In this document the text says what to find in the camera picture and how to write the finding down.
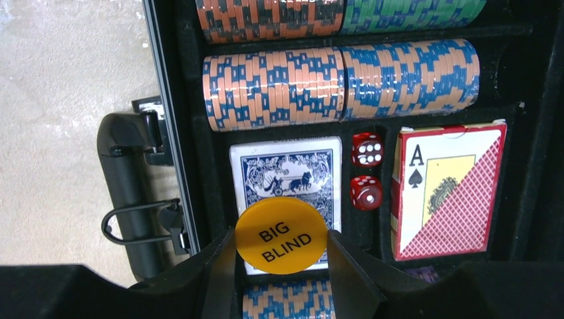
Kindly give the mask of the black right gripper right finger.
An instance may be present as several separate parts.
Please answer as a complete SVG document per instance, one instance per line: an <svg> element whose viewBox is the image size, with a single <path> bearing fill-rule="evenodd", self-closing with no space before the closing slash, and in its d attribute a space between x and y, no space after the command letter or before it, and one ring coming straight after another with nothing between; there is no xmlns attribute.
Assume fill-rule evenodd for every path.
<svg viewBox="0 0 564 319"><path fill-rule="evenodd" d="M562 318L563 263L464 262L429 283L329 231L337 318Z"/></svg>

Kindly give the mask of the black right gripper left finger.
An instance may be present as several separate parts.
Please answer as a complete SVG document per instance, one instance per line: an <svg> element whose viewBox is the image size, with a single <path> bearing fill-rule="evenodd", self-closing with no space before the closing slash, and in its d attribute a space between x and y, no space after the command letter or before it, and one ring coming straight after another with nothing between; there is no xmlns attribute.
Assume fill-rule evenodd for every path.
<svg viewBox="0 0 564 319"><path fill-rule="evenodd" d="M229 318L235 286L230 229L200 253L124 288L83 265L2 266L2 318Z"/></svg>

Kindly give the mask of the orange small blind button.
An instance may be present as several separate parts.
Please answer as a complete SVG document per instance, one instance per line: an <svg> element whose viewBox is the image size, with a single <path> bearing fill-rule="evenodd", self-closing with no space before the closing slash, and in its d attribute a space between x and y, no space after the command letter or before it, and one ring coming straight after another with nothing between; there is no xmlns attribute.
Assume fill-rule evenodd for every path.
<svg viewBox="0 0 564 319"><path fill-rule="evenodd" d="M327 248L321 214L294 197L270 197L246 209L235 226L235 246L251 270L294 274L316 266Z"/></svg>

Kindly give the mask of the red die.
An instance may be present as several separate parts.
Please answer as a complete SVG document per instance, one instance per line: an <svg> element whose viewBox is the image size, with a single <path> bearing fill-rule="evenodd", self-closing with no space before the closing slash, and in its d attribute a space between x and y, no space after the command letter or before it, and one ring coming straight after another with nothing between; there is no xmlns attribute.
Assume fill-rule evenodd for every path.
<svg viewBox="0 0 564 319"><path fill-rule="evenodd" d="M371 175L360 175L351 179L350 196L352 205L363 211L372 211L380 207L383 198L379 179Z"/></svg>
<svg viewBox="0 0 564 319"><path fill-rule="evenodd" d="M384 157L382 138L374 132L362 132L352 136L351 161L359 167L379 165Z"/></svg>

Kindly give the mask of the orange poker chip stack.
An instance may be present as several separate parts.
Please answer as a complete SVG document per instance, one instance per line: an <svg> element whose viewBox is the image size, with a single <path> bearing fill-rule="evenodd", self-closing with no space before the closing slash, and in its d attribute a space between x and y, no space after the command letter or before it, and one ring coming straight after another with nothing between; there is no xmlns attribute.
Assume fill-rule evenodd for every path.
<svg viewBox="0 0 564 319"><path fill-rule="evenodd" d="M202 0L198 19L211 44L246 43L335 35L344 1Z"/></svg>

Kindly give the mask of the green poker chip stack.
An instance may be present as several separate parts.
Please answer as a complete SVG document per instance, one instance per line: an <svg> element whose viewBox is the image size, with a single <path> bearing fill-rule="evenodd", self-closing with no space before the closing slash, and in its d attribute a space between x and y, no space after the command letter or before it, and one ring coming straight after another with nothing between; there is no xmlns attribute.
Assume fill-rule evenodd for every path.
<svg viewBox="0 0 564 319"><path fill-rule="evenodd" d="M465 27L482 12L481 0L347 1L341 35Z"/></svg>

